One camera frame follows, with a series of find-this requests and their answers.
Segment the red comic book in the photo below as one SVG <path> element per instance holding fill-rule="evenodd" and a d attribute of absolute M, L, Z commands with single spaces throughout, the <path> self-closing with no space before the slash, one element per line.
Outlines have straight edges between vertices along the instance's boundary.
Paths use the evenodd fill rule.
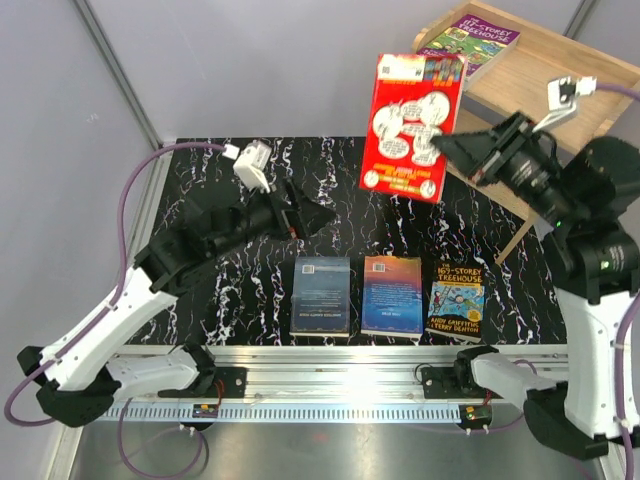
<path fill-rule="evenodd" d="M 362 189 L 431 204 L 441 200 L 447 158 L 431 139 L 455 129 L 466 68 L 466 58 L 456 54 L 378 57 Z"/>

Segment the grey-blue Nineteen Eighty-Four book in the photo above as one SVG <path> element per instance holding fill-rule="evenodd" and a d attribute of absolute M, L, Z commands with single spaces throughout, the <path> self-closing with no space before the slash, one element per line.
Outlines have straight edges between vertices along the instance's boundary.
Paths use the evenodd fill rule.
<path fill-rule="evenodd" d="M 291 335 L 348 337 L 350 279 L 347 257 L 298 257 L 291 296 Z"/>

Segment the purple 117-storey treehouse book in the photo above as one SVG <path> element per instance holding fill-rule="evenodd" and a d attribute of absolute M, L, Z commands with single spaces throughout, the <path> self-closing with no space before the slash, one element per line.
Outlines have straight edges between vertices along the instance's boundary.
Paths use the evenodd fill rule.
<path fill-rule="evenodd" d="M 420 54 L 456 54 L 467 59 L 465 88 L 481 78 L 498 58 L 516 46 L 520 32 L 466 14 L 421 47 Z"/>

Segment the blue orange sunset book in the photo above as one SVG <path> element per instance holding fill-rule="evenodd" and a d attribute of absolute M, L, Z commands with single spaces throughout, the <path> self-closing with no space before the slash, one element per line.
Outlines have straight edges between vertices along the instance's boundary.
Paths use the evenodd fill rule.
<path fill-rule="evenodd" d="M 361 333 L 419 341 L 424 332 L 422 293 L 420 258 L 367 256 Z"/>

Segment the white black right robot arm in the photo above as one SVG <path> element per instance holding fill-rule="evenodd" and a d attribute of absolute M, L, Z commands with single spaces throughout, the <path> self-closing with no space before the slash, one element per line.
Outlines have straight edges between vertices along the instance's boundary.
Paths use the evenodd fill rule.
<path fill-rule="evenodd" d="M 639 197 L 638 149 L 600 136 L 561 164 L 554 138 L 522 113 L 432 142 L 474 184 L 505 185 L 548 224 L 542 249 L 567 335 L 564 381 L 478 346 L 457 355 L 454 388 L 465 397 L 497 394 L 523 413 L 540 444 L 569 457 L 598 458 L 614 443 L 636 449 L 630 333 L 639 247 L 620 217 Z"/>

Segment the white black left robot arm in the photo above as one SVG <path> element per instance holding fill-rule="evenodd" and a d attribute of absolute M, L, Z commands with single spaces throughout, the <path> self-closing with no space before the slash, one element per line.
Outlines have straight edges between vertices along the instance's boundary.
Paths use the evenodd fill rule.
<path fill-rule="evenodd" d="M 260 238 L 306 240 L 335 217 L 293 179 L 253 191 L 247 201 L 212 207 L 154 235 L 110 297 L 74 329 L 17 356 L 48 421 L 85 426 L 117 401 L 158 394 L 204 397 L 219 388 L 215 357 L 185 343 L 169 353 L 126 360 L 116 353 L 156 314 L 203 281 L 217 260 Z"/>

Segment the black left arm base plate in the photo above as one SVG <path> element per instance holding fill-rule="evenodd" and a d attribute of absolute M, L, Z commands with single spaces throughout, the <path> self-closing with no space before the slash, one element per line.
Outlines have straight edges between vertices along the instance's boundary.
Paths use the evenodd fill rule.
<path fill-rule="evenodd" d="M 223 399 L 242 399 L 247 386 L 248 369 L 244 367 L 218 367 L 213 383 L 203 391 L 195 389 L 162 390 L 160 398 L 216 398 L 219 394 Z"/>

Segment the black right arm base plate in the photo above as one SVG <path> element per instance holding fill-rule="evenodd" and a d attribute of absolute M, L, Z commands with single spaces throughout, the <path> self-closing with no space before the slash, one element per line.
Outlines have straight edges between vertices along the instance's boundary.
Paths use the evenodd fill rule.
<path fill-rule="evenodd" d="M 463 386 L 456 377 L 453 367 L 435 367 L 430 364 L 421 364 L 414 370 L 414 377 L 420 382 L 423 396 L 427 400 L 485 400 L 487 398 L 487 389 Z"/>

